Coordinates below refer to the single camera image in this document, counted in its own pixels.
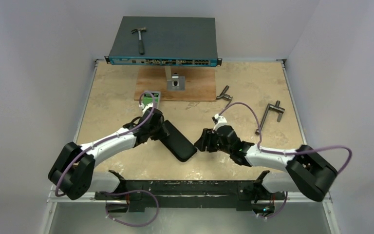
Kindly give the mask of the black zipper tool case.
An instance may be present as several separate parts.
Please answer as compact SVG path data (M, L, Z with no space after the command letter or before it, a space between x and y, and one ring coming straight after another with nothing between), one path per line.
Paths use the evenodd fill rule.
M160 141L180 161L188 161L196 152L196 147L169 121L165 120L163 128L168 135Z

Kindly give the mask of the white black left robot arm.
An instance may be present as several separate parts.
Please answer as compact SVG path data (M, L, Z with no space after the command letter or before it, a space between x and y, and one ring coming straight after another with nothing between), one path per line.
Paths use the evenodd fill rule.
M87 192L105 192L113 199L121 199L126 192L121 183L123 178L115 171L96 173L95 168L122 151L168 135L163 127L164 115L158 109L145 108L137 120L138 123L129 122L91 143L67 143L48 173L48 179L56 187L56 196L76 200Z

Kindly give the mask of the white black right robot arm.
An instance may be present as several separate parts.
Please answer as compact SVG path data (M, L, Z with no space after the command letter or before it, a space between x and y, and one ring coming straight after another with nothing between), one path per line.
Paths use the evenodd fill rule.
M217 130L203 129L194 146L201 152L224 152L241 166L278 170L279 173L268 173L255 183L254 192L259 198L288 191L301 192L305 197L321 202L338 176L335 167L308 145L274 154L273 149L241 140L230 125Z

